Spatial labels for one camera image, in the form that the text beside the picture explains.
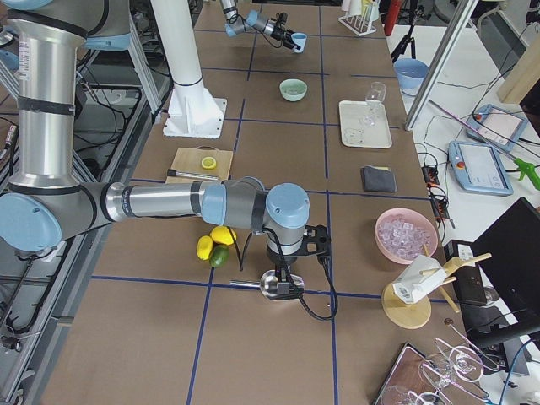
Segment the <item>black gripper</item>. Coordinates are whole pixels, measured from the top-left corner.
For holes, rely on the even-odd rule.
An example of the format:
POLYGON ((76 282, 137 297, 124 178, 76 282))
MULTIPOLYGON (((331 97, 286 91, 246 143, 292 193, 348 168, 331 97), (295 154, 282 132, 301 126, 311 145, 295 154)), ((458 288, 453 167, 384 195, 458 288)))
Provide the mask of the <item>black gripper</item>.
POLYGON ((294 52, 300 53, 303 48, 297 44, 293 39, 294 31, 288 29, 286 24, 288 20, 288 14, 285 12, 277 13, 275 17, 270 18, 269 22, 273 26, 270 36, 278 41, 281 46, 284 46, 294 52))
POLYGON ((306 225, 300 240, 293 245, 285 245, 280 234, 265 228, 267 235, 267 255, 274 264, 275 271, 284 270, 292 274, 291 267, 300 257, 316 256, 323 267, 327 282, 330 282, 328 265, 330 262, 330 236, 325 225, 306 225))

